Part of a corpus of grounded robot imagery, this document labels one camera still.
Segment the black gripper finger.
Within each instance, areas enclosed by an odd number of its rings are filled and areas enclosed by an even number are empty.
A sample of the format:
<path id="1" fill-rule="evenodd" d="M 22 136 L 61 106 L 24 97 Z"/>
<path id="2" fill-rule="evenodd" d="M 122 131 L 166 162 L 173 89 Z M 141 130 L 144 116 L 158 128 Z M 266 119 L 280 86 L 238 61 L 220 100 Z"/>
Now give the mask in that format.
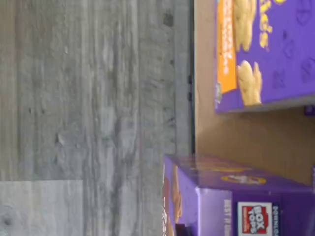
<path id="1" fill-rule="evenodd" d="M 194 236 L 192 226 L 185 224 L 175 224 L 176 236 Z"/>

